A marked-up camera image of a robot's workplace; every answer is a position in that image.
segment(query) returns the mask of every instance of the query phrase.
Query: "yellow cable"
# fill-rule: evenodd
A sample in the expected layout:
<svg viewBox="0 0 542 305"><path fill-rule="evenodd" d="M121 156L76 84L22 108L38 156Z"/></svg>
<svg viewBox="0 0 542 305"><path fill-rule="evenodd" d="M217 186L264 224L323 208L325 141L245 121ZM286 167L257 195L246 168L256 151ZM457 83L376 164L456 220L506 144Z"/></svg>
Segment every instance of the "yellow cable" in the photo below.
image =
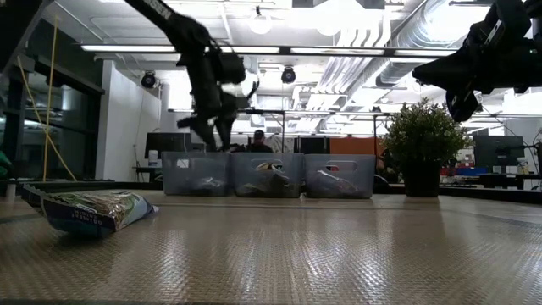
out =
<svg viewBox="0 0 542 305"><path fill-rule="evenodd" d="M51 73L49 74L49 94L47 97L47 118L45 120L46 134L49 134L49 113L51 109L51 96L53 95L54 57L57 51L58 18L54 19L53 49L51 51ZM49 141L45 139L45 157L43 158L43 182L47 180L47 158L49 155Z"/></svg>
<svg viewBox="0 0 542 305"><path fill-rule="evenodd" d="M60 163L62 163L64 168L68 171L68 174L71 176L71 178L74 181L77 181L74 174L71 172L71 170L69 170L68 165L66 165L66 163L64 162L64 159L60 155L60 152L58 152L57 147L53 143L53 139L51 139L51 137L49 136L47 130L43 127L43 123L41 122L40 114L37 112L36 100L32 96L32 92L30 91L30 86L28 86L28 81L26 80L25 71L23 70L23 64L20 62L20 57L19 56L17 57L17 63L19 64L20 73L23 76L23 82L25 83L26 91L28 92L28 97L32 101L32 107L34 108L34 114L36 114L37 120L40 122L40 126L42 127L43 132L45 132L45 137L46 137L47 141L51 142L51 147L53 148L54 152L57 154L58 159L60 160Z"/></svg>

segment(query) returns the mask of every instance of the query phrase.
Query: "ductwork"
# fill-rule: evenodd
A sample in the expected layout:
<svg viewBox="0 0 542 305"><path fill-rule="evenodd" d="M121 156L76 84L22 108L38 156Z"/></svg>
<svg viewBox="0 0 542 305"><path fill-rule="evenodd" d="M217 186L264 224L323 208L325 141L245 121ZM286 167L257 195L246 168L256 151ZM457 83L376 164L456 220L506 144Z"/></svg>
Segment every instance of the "ductwork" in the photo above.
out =
<svg viewBox="0 0 542 305"><path fill-rule="evenodd" d="M464 18L450 18L450 0L428 0L405 27L389 41L387 47L400 48L424 48L424 47L449 47L453 42L467 33L472 22L473 15ZM360 86L375 78L375 83L370 86L392 87L421 62L409 58L401 61L400 58L375 58L371 60L361 76L356 80L347 94L351 95Z"/></svg>
<svg viewBox="0 0 542 305"><path fill-rule="evenodd" d="M390 19L387 14L382 14L381 20L375 22L369 29L342 30L337 46L382 47L390 39L390 33ZM317 90L324 93L344 93L363 72L369 60L368 58L331 58L318 83Z"/></svg>

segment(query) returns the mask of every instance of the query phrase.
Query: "blue object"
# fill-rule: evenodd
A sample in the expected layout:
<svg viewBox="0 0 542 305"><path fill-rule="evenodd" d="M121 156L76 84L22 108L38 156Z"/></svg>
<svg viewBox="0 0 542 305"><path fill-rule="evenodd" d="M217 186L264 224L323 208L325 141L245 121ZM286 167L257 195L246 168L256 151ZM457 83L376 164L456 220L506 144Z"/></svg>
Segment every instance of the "blue object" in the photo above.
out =
<svg viewBox="0 0 542 305"><path fill-rule="evenodd" d="M488 169L485 167L456 169L456 175L477 176L477 175L487 174L487 173L488 173Z"/></svg>

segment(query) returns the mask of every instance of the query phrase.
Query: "plant pot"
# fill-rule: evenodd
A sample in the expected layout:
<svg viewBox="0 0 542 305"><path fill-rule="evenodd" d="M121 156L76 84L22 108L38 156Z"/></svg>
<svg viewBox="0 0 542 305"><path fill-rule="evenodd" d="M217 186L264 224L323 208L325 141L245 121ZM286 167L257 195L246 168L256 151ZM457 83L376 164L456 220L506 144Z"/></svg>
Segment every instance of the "plant pot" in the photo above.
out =
<svg viewBox="0 0 542 305"><path fill-rule="evenodd" d="M409 162L401 165L406 195L437 197L440 183L440 161Z"/></svg>

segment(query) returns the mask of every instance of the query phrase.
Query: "table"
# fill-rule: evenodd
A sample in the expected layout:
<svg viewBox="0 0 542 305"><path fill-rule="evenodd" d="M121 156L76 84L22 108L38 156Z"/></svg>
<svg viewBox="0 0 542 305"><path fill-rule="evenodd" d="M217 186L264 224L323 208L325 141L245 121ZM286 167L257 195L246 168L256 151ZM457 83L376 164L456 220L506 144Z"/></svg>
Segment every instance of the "table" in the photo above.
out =
<svg viewBox="0 0 542 305"><path fill-rule="evenodd" d="M523 189L525 180L542 180L542 175L533 174L481 174L479 176L479 184L489 188L496 186L508 187L515 186L518 190Z"/></svg>

